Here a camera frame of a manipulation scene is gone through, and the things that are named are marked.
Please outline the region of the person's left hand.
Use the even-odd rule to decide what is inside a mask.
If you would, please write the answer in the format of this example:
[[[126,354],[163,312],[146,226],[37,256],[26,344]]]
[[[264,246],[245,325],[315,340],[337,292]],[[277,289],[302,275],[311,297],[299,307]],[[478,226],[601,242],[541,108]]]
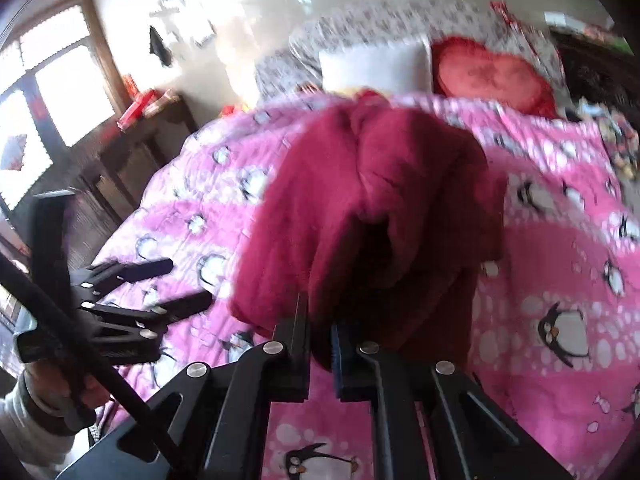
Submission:
[[[70,385],[66,382],[62,370],[53,361],[41,360],[25,365],[24,376],[30,391],[49,406],[62,398],[70,397]],[[111,395],[96,380],[85,375],[84,386],[81,389],[80,400],[87,408],[99,408],[110,400]]]

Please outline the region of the white forearm sleeve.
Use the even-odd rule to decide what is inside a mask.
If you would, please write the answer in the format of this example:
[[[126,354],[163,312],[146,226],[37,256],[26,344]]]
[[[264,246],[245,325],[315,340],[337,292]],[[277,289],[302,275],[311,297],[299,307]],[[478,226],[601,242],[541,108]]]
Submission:
[[[21,463],[52,471],[65,464],[75,440],[60,412],[32,397],[25,372],[1,400],[1,433]]]

